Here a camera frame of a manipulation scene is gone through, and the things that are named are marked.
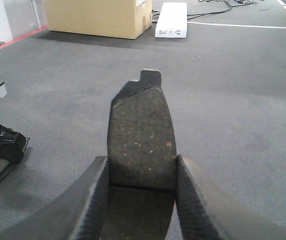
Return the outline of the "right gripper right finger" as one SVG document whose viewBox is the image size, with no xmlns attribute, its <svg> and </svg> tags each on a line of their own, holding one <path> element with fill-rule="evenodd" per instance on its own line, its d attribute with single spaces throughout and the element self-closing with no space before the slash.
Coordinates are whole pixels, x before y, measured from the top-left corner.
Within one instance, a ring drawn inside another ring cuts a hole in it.
<svg viewBox="0 0 286 240">
<path fill-rule="evenodd" d="M 176 205 L 185 240 L 286 240 L 286 228 L 234 199 L 185 154 L 177 157 Z"/>
</svg>

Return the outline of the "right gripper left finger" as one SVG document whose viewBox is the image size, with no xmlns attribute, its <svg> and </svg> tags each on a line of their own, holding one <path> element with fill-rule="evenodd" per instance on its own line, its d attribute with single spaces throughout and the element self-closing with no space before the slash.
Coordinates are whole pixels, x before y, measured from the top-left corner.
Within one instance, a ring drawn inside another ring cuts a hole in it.
<svg viewBox="0 0 286 240">
<path fill-rule="evenodd" d="M 98 156 L 57 199 L 0 232 L 0 240 L 98 240 L 109 191 L 106 156 Z"/>
</svg>

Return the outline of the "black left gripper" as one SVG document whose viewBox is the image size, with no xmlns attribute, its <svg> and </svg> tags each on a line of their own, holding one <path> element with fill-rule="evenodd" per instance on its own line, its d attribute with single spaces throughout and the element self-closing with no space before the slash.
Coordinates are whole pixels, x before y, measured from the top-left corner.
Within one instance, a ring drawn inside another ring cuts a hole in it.
<svg viewBox="0 0 286 240">
<path fill-rule="evenodd" d="M 20 164 L 30 138 L 0 124 L 0 159 Z"/>
</svg>

